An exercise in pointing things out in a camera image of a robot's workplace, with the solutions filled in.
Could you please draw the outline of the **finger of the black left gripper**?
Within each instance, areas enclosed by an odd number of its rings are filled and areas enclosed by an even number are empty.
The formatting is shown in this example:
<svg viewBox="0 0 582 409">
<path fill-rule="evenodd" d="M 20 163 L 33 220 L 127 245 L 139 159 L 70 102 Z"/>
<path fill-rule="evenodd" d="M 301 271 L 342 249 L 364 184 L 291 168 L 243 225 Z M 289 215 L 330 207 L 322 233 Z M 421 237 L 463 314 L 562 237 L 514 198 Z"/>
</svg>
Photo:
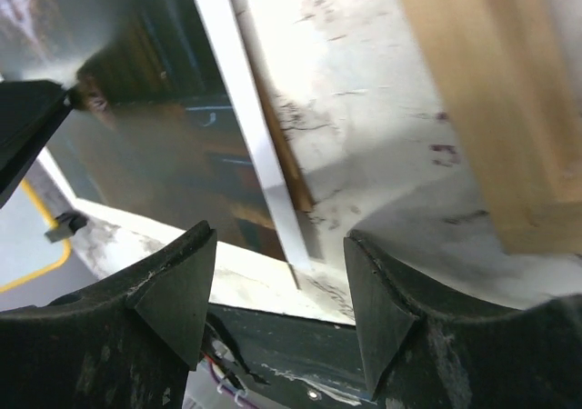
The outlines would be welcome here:
<svg viewBox="0 0 582 409">
<path fill-rule="evenodd" d="M 47 81 L 1 84 L 1 204 L 72 111 L 67 91 Z"/>
</svg>

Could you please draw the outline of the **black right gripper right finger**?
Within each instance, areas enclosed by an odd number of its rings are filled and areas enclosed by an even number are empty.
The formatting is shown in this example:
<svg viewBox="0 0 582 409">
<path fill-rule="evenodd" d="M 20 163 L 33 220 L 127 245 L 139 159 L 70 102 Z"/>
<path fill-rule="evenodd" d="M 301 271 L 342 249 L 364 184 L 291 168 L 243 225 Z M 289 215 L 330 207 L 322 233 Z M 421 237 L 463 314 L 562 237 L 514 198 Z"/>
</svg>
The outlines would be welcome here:
<svg viewBox="0 0 582 409">
<path fill-rule="evenodd" d="M 526 310 L 462 294 L 353 231 L 344 240 L 366 387 L 385 408 L 578 408 L 581 298 Z"/>
</svg>

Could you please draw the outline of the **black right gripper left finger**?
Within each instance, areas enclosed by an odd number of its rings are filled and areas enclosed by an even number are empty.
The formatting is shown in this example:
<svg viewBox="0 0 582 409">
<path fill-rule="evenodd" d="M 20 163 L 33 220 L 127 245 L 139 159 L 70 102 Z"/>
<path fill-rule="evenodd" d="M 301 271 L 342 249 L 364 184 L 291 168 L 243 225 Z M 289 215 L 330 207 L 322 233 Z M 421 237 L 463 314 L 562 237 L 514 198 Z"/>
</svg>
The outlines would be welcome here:
<svg viewBox="0 0 582 409">
<path fill-rule="evenodd" d="M 199 363 L 217 234 L 200 222 L 50 304 L 1 314 L 4 408 L 179 408 Z"/>
</svg>

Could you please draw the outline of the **cat and books photo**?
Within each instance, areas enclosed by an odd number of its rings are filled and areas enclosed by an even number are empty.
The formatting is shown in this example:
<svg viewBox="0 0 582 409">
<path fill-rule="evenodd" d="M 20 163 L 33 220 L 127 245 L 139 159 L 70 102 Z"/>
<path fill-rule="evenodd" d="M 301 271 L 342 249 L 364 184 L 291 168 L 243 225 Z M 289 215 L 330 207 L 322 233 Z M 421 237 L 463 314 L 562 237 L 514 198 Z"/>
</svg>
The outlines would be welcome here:
<svg viewBox="0 0 582 409">
<path fill-rule="evenodd" d="M 229 0 L 1 0 L 1 75 L 70 92 L 76 198 L 311 265 Z"/>
</svg>

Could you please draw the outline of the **light wooden picture frame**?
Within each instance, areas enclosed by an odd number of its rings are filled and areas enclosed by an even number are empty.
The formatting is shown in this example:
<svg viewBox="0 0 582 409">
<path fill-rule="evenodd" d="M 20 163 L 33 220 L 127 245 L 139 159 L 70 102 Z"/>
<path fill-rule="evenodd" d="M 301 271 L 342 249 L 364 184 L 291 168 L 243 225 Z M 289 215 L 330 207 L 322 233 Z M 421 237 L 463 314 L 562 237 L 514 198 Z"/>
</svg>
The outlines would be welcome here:
<svg viewBox="0 0 582 409">
<path fill-rule="evenodd" d="M 581 250 L 581 120 L 547 0 L 400 0 L 512 254 Z"/>
</svg>

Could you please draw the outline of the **yellow-rimmed whiteboard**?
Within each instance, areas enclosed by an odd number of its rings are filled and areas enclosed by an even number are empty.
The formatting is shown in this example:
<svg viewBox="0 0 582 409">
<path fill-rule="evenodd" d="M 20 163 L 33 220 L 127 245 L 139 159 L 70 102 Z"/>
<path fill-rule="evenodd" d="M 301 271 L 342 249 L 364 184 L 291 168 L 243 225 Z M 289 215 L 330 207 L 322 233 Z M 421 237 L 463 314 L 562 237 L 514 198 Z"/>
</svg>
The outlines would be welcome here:
<svg viewBox="0 0 582 409">
<path fill-rule="evenodd" d="M 44 302 L 95 281 L 68 239 L 50 242 L 56 220 L 40 195 L 22 180 L 1 209 L 1 295 Z"/>
</svg>

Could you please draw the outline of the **brown frame backing board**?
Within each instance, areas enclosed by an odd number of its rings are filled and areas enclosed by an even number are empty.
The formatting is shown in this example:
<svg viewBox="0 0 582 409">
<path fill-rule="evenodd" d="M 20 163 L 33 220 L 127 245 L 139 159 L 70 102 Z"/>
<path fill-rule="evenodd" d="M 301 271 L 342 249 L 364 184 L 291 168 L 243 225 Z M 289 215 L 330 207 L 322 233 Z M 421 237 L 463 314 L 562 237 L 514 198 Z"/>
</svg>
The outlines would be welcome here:
<svg viewBox="0 0 582 409">
<path fill-rule="evenodd" d="M 266 119 L 266 125 L 286 180 L 287 190 L 294 208 L 307 214 L 314 210 L 315 201 L 301 172 L 291 144 L 284 133 L 280 123 L 281 116 L 275 108 L 275 88 L 267 68 L 264 47 L 260 43 L 250 0 L 230 1 L 235 12 L 240 35 L 246 50 L 246 57 Z"/>
</svg>

